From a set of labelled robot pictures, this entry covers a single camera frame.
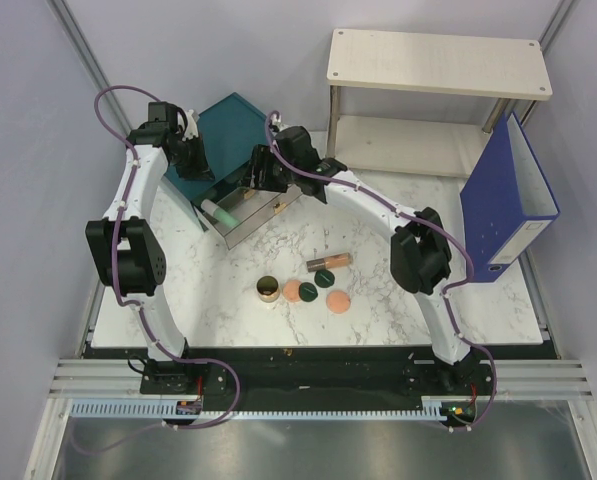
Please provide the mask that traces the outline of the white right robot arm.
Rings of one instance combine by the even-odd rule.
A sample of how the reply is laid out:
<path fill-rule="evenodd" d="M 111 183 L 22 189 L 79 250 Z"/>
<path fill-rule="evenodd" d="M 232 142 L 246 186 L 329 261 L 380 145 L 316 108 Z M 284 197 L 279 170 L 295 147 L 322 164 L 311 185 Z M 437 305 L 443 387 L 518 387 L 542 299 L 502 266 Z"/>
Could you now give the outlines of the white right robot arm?
<path fill-rule="evenodd" d="M 436 359 L 436 381 L 445 392 L 461 392 L 472 381 L 472 348 L 460 338 L 442 289 L 451 275 L 450 239 L 433 208 L 414 210 L 362 182 L 346 165 L 322 158 L 301 126 L 265 126 L 267 143 L 254 147 L 242 184 L 250 189 L 301 193 L 362 220 L 389 243 L 389 269 L 412 294 L 423 314 Z"/>

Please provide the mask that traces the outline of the mint green tube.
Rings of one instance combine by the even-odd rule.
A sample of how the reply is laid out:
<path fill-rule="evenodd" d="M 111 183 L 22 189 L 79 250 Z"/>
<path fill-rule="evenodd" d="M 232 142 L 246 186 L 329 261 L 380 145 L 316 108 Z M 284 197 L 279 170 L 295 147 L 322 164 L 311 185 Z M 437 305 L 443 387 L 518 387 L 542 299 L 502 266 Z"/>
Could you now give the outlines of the mint green tube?
<path fill-rule="evenodd" d="M 233 229 L 240 225 L 239 219 L 209 199 L 204 199 L 201 202 L 201 208 L 206 214 L 228 229 Z"/>

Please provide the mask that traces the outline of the teal drawer organizer box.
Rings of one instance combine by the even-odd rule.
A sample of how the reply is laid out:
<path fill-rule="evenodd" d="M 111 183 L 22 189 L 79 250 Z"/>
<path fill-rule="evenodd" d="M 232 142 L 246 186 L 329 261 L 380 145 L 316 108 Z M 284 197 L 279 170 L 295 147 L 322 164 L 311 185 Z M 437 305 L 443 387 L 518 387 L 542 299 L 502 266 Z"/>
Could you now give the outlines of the teal drawer organizer box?
<path fill-rule="evenodd" d="M 266 142 L 264 120 L 265 114 L 237 93 L 200 113 L 197 125 L 215 178 L 184 181 L 171 167 L 163 185 L 174 204 L 201 230 L 204 229 L 194 208 L 195 199 L 227 177 L 235 178 L 240 185 L 253 148 Z"/>

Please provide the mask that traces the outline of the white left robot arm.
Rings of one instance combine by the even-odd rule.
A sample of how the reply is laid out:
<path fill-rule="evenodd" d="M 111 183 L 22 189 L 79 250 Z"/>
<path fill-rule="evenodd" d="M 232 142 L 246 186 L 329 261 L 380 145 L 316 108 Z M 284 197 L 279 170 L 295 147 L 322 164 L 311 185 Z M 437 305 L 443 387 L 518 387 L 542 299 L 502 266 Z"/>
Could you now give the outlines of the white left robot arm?
<path fill-rule="evenodd" d="M 187 341 L 164 293 L 166 255 L 149 220 L 158 185 L 169 167 L 186 179 L 211 180 L 197 115 L 153 100 L 146 122 L 123 138 L 125 168 L 103 217 L 85 227 L 101 283 L 131 310 L 147 343 L 144 359 L 127 363 L 140 374 L 144 394 L 185 395 L 199 390 L 196 367 L 184 360 Z"/>

